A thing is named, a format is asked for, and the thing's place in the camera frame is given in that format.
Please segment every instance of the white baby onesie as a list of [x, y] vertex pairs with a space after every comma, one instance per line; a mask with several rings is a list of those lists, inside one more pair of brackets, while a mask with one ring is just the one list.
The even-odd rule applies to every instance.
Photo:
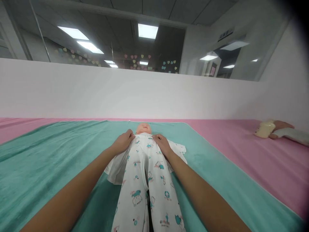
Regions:
[[[169, 143], [183, 157], [185, 147]], [[127, 157], [113, 232], [149, 231], [148, 205], [154, 231], [185, 231], [171, 171], [151, 135], [136, 135]]]
[[[159, 146], [153, 141], [151, 134], [141, 133], [135, 136], [136, 136], [135, 139], [132, 141], [128, 149], [124, 151], [123, 153], [121, 153], [120, 155], [117, 155], [116, 157], [114, 157], [104, 170], [104, 172], [108, 174], [108, 181], [115, 185], [122, 184], [126, 161], [128, 159], [128, 154], [131, 149], [136, 149], [136, 147], [140, 147], [140, 146], [145, 146], [145, 147], [152, 146], [151, 151], [153, 153], [161, 154], [161, 150]], [[185, 157], [183, 156], [183, 154], [186, 152], [186, 147], [184, 145], [177, 144], [169, 140], [168, 140], [168, 143], [171, 149], [187, 164], [187, 161]], [[170, 172], [174, 171], [168, 162], [167, 162], [167, 167]]]

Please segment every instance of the onesie leg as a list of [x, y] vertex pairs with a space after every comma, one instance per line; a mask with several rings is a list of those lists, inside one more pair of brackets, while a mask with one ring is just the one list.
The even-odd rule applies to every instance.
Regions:
[[148, 166], [148, 186], [154, 231], [185, 231], [178, 198], [165, 157], [154, 145]]
[[148, 231], [149, 217], [147, 207], [144, 167], [141, 168], [138, 153], [131, 150], [116, 207], [112, 232]]

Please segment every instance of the green blanket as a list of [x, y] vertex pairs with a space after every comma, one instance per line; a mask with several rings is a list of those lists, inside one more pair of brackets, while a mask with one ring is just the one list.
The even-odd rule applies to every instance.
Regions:
[[[78, 121], [42, 126], [0, 146], [0, 231], [19, 231], [98, 154], [138, 122]], [[213, 186], [252, 231], [298, 231], [302, 219], [185, 123], [149, 123], [187, 148], [188, 165]], [[178, 179], [187, 231], [206, 231]], [[73, 231], [111, 231], [121, 186], [103, 173]]]

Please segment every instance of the doll head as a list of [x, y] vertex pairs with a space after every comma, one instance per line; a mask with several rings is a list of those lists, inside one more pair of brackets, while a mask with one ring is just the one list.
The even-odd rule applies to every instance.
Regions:
[[138, 125], [138, 127], [136, 129], [136, 134], [141, 134], [143, 132], [151, 134], [151, 128], [150, 128], [148, 123], [143, 122], [143, 123]]

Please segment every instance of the pink mat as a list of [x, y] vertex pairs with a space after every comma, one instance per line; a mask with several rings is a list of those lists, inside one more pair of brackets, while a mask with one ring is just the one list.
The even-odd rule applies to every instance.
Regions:
[[87, 120], [185, 122], [270, 194], [306, 217], [309, 148], [285, 138], [255, 137], [257, 120], [0, 118], [0, 144], [49, 123]]

